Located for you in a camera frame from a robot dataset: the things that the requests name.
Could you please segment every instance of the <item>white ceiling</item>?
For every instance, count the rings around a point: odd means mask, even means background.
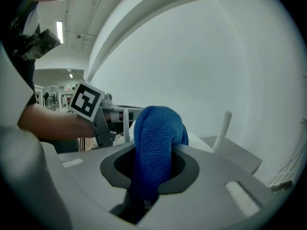
[[[40,2],[38,17],[41,31],[50,29],[56,35],[56,21],[63,21],[66,47],[79,54],[89,56],[103,24],[120,1],[62,0]]]

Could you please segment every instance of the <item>blue microfiber cloth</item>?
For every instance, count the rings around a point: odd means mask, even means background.
[[[158,186],[170,179],[172,145],[189,144],[181,117],[165,106],[146,107],[134,126],[135,162],[131,191],[155,201]]]

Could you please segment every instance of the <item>person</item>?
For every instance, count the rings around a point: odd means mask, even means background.
[[[39,1],[57,0],[28,0],[23,8],[23,14],[12,18],[12,25],[26,35],[40,33],[37,5]],[[9,34],[3,37],[3,46],[6,49],[13,65],[34,92],[33,74],[35,60],[24,60],[12,55],[14,42]],[[77,138],[94,137],[95,130],[91,122],[74,113],[59,113],[48,110],[36,103],[35,92],[21,114],[18,122],[20,129],[32,132],[40,141],[49,142],[54,145],[57,153],[78,151]]]

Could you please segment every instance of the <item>white wall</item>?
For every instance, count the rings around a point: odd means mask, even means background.
[[[233,111],[228,136],[246,122],[247,65],[232,24],[215,0],[191,2],[153,18],[105,61],[91,84],[113,102],[176,110],[198,137],[216,135]]]
[[[263,159],[267,183],[291,158],[306,114],[306,46],[278,0],[217,0],[234,24],[249,62],[248,121],[240,144]]]
[[[267,184],[303,128],[305,50],[277,0],[202,0],[140,27],[91,84],[116,104],[167,105],[199,137],[231,110],[227,137],[263,160],[255,176]]]
[[[66,48],[62,44],[35,62],[35,69],[79,69],[88,68],[89,58],[86,55]]]
[[[35,70],[33,82],[36,85],[40,86],[66,86],[76,85],[79,80],[76,78],[70,79],[68,75],[59,74],[57,70],[44,71],[44,70]]]

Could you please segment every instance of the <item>metal rod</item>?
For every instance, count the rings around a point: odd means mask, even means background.
[[[65,31],[65,33],[66,34],[75,34],[75,35],[80,35],[80,36],[88,36],[88,37],[97,38],[97,36],[89,35],[89,34],[84,34],[84,33],[75,33],[75,32],[69,32],[69,31]]]
[[[124,139],[125,142],[130,141],[130,134],[129,134],[129,111],[127,108],[124,110]]]

